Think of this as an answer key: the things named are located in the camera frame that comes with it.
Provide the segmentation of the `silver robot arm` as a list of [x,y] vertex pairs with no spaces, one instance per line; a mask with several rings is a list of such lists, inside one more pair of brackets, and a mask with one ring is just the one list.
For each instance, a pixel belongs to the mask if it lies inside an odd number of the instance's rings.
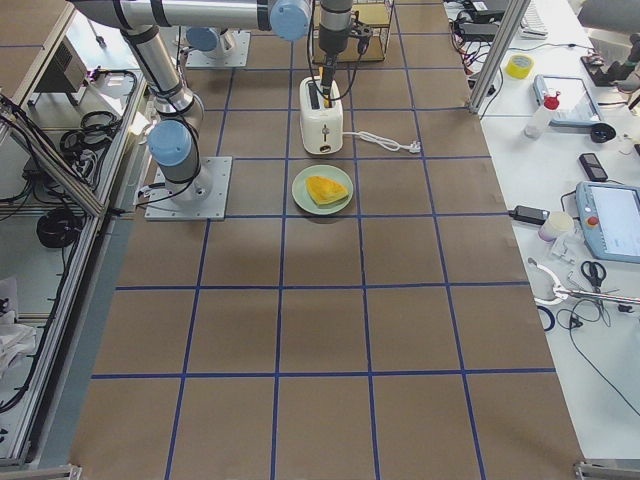
[[228,29],[188,27],[184,38],[191,49],[210,58],[226,57],[237,45],[234,33]]
[[165,178],[169,200],[195,205],[211,193],[198,146],[201,99],[181,78],[160,31],[169,27],[258,29],[295,42],[319,32],[324,53],[320,92],[330,95],[338,56],[351,38],[367,49],[371,28],[350,1],[77,1],[88,19],[120,31],[155,96],[160,123],[148,148]]

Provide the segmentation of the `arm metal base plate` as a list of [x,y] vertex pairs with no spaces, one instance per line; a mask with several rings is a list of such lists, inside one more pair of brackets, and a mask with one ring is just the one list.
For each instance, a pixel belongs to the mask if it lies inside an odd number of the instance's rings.
[[182,191],[172,183],[152,189],[144,217],[148,221],[225,219],[232,158],[202,157],[199,175]]
[[186,31],[191,69],[237,68],[247,64],[251,34],[246,30],[191,27]]

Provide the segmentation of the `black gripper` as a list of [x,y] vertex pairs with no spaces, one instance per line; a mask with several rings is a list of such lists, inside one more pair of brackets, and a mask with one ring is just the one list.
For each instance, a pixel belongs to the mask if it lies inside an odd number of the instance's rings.
[[339,30],[319,26],[319,48],[324,52],[324,60],[319,66],[319,91],[327,100],[331,99],[334,81],[332,66],[337,64],[339,55],[346,50],[349,39],[357,40],[357,60],[360,60],[368,50],[372,34],[372,27],[360,21],[351,21]]

